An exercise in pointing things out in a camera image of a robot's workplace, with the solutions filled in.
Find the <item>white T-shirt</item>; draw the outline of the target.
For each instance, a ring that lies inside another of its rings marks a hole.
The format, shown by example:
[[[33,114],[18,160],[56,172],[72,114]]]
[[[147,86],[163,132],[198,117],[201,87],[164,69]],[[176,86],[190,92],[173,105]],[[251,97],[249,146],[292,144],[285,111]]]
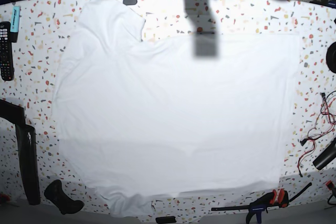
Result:
[[[297,34],[141,39],[145,20],[90,0],[61,56],[59,150],[116,217],[157,197],[279,183],[299,65]]]

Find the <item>small black rectangular device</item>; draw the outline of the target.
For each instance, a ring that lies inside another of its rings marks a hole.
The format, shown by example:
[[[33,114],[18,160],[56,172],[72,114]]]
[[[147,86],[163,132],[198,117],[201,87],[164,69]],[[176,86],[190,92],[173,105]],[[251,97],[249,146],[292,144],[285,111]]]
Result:
[[[175,216],[157,217],[155,221],[157,224],[171,224],[176,223],[176,217]]]

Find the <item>black game controller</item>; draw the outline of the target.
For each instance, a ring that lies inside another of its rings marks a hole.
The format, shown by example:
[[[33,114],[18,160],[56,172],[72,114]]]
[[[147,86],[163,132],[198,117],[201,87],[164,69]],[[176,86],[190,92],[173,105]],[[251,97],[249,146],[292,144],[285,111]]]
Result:
[[[44,196],[50,200],[63,215],[75,214],[85,206],[83,201],[72,200],[64,193],[61,180],[59,179],[54,180],[47,186],[44,191]]]

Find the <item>terrazzo pattern table cloth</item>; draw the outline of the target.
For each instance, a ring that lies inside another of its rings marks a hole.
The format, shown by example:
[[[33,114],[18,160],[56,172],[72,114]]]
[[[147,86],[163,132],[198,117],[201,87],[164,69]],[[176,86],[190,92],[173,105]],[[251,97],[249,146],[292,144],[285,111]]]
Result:
[[[15,79],[1,82],[1,98],[25,109],[26,121],[36,130],[40,189],[61,179],[65,192],[85,203],[84,213],[108,217],[108,205],[87,188],[69,163],[59,155],[55,122],[51,117],[56,71],[78,16],[89,0],[30,0],[19,2],[20,29],[13,44]],[[291,137],[286,144],[280,186],[290,195],[306,183],[312,186],[295,205],[312,206],[335,180],[335,163],[323,170],[312,164],[314,156],[298,158],[311,147],[300,145],[320,111],[320,93],[335,91],[335,74],[326,64],[327,48],[335,42],[335,10],[295,0],[138,0],[132,9],[146,19],[142,38],[156,41],[190,34],[190,14],[200,29],[223,34],[256,33],[300,35],[299,78],[295,90]]]

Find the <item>black orange bar clamp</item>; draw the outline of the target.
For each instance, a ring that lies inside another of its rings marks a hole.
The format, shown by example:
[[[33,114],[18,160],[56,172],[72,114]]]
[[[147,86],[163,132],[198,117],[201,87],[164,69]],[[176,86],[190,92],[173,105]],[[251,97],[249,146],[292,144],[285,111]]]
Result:
[[[289,194],[283,188],[277,193],[274,189],[270,193],[266,193],[257,200],[251,202],[249,205],[229,206],[229,207],[214,207],[211,211],[238,211],[248,210],[246,216],[246,223],[249,224],[252,217],[256,216],[257,223],[262,223],[261,215],[264,211],[268,212],[270,207],[286,208],[289,204],[303,194],[312,183],[308,183],[301,191],[289,198]]]

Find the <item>black TV remote control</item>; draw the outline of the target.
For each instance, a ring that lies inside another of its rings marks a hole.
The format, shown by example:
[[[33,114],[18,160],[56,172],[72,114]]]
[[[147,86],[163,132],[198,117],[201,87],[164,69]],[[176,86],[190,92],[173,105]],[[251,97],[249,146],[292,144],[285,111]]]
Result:
[[[14,66],[12,55],[12,43],[10,40],[10,22],[1,22],[0,24],[0,56],[1,56],[1,78],[4,81],[14,79]]]

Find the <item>teal marker pen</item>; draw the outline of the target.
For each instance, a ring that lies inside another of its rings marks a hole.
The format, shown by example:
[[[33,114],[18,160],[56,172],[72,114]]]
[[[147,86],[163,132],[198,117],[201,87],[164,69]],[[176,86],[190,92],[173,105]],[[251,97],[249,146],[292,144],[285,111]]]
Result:
[[[17,42],[20,19],[20,7],[13,6],[11,21],[10,21],[10,39],[11,42]]]

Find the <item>black round object right edge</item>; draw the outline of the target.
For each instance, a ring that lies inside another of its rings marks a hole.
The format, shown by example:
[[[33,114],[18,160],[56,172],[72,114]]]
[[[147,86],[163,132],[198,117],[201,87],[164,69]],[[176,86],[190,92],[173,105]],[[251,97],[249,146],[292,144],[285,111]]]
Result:
[[[332,43],[327,50],[326,64],[331,72],[336,73],[336,42]]]

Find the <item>black cylinder flashlight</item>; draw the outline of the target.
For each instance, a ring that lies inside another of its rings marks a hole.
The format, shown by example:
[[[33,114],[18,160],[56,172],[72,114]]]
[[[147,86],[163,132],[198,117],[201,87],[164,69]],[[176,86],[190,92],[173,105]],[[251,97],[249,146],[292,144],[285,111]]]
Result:
[[[330,162],[335,159],[335,138],[326,147],[326,149],[313,161],[313,165],[317,170],[324,169]]]

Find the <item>small orange clip right edge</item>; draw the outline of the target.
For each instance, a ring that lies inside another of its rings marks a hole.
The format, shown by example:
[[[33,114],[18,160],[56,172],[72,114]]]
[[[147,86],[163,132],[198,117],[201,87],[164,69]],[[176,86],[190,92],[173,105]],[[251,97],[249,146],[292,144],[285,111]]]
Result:
[[[326,186],[327,186],[327,188],[328,188],[329,190],[332,190],[332,189],[334,188],[334,184],[333,184],[332,181],[328,181],[328,182],[326,183]]]

